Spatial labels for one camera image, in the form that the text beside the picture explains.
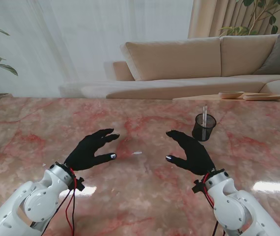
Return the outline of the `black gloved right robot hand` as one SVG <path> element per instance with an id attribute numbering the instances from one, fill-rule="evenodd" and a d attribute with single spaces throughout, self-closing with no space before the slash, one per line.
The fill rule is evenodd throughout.
<path id="1" fill-rule="evenodd" d="M 186 160 L 167 155 L 166 161 L 198 176 L 204 176 L 216 168 L 205 147 L 193 137 L 177 130 L 168 131 L 166 135 L 175 140 L 186 155 Z"/>

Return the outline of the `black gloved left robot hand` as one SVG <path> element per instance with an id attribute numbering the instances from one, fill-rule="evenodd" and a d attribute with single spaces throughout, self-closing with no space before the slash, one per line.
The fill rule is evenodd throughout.
<path id="1" fill-rule="evenodd" d="M 73 171 L 82 171 L 115 160 L 117 158 L 115 153 L 95 156 L 98 149 L 119 138 L 119 134 L 112 134 L 113 131 L 113 128 L 101 129 L 85 136 L 69 154 L 64 164 Z"/>

